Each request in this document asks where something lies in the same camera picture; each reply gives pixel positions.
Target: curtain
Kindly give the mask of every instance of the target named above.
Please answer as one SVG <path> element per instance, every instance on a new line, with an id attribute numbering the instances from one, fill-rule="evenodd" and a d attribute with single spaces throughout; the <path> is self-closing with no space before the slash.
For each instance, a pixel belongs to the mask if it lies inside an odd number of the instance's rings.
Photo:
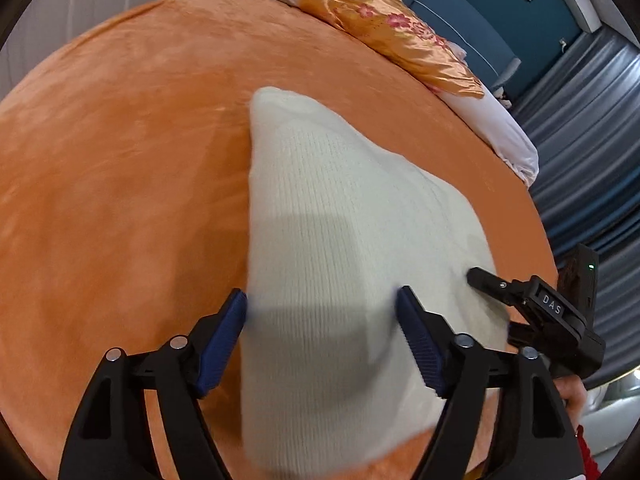
<path id="1" fill-rule="evenodd" d="M 513 115 L 538 149 L 530 192 L 556 263 L 579 242 L 600 256 L 594 387 L 640 365 L 640 51 L 608 27 L 583 33 Z"/>

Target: silver screw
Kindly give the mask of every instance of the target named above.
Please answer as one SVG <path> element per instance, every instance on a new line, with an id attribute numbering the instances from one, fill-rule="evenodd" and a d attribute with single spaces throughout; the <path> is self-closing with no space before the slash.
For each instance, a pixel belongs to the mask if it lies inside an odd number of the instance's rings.
<path id="1" fill-rule="evenodd" d="M 105 354 L 105 357 L 107 358 L 107 361 L 113 362 L 113 361 L 117 361 L 121 355 L 122 355 L 122 350 L 120 350 L 119 348 L 112 348 Z"/>
<path id="2" fill-rule="evenodd" d="M 181 348 L 187 346 L 187 338 L 185 338 L 185 336 L 183 335 L 177 335 L 176 337 L 171 339 L 169 345 L 175 350 L 180 350 Z"/>
<path id="3" fill-rule="evenodd" d="M 538 351 L 531 346 L 525 346 L 522 350 L 520 350 L 520 353 L 527 359 L 533 360 L 538 358 Z"/>
<path id="4" fill-rule="evenodd" d="M 458 334 L 454 341 L 462 348 L 471 348 L 474 345 L 474 339 L 468 334 Z"/>

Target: gold satin pillow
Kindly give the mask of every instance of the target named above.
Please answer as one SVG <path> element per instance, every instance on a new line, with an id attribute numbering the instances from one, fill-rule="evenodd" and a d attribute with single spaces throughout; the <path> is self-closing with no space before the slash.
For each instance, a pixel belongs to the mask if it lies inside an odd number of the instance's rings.
<path id="1" fill-rule="evenodd" d="M 481 99 L 478 78 L 402 0 L 300 0 L 300 9 L 345 31 L 433 91 Z"/>

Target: blue upholstered headboard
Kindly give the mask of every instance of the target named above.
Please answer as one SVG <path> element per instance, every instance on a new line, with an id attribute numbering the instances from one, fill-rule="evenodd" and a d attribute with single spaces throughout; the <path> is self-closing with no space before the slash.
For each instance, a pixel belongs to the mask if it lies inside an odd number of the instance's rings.
<path id="1" fill-rule="evenodd" d="M 466 0 L 403 0 L 436 34 L 466 50 L 469 68 L 490 89 L 506 83 L 520 60 Z"/>

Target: blue textured pad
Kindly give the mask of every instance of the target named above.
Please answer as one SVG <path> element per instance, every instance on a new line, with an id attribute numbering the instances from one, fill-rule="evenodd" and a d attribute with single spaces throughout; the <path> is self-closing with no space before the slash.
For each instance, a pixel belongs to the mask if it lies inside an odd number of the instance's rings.
<path id="1" fill-rule="evenodd" d="M 201 397 L 220 384 L 246 320 L 246 294 L 239 291 L 226 312 L 220 312 L 218 316 L 222 316 L 218 328 L 200 355 L 200 375 L 195 387 Z"/>
<path id="2" fill-rule="evenodd" d="M 441 397 L 446 392 L 446 383 L 442 376 L 444 357 L 422 322 L 417 309 L 423 312 L 422 306 L 411 289 L 408 286 L 400 288 L 396 296 L 398 323 L 409 343 L 424 384 L 435 390 Z"/>

